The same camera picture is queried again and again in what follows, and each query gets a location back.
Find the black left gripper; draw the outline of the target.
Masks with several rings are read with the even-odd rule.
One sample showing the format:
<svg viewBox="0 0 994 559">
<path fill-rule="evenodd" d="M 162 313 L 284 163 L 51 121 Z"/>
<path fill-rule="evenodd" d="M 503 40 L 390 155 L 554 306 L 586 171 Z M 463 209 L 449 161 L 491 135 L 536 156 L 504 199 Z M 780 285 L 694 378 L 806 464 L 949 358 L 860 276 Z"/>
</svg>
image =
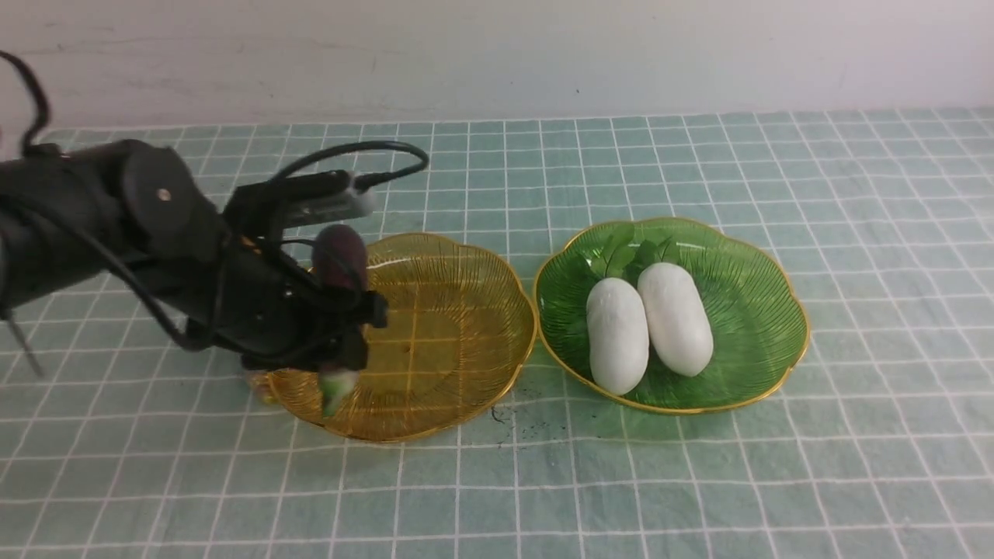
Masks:
<svg viewBox="0 0 994 559">
<path fill-rule="evenodd" d="M 387 325 L 386 298 L 323 286 L 280 250 L 260 248 L 231 233 L 174 234 L 159 238 L 160 304 L 186 316 L 184 329 L 161 314 L 159 323 L 178 347 L 213 346 L 241 354 L 252 367 L 318 372 L 333 361 L 343 336 L 360 326 Z"/>
</svg>

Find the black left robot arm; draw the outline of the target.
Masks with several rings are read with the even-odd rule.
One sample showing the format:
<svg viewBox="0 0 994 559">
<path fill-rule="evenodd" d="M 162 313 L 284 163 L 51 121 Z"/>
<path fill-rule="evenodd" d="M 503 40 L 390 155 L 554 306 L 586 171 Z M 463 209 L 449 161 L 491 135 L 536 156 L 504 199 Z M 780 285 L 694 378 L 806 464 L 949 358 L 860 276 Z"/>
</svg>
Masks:
<svg viewBox="0 0 994 559">
<path fill-rule="evenodd" d="M 305 172 L 365 150 L 412 151 L 419 162 Z M 362 370 L 363 330 L 387 325 L 388 303 L 370 288 L 367 247 L 346 220 L 370 212 L 370 188 L 426 162 L 393 141 L 335 146 L 235 188 L 219 209 L 171 148 L 32 146 L 2 164 L 2 318 L 108 272 L 185 350 L 224 348 L 252 370 Z"/>
</svg>

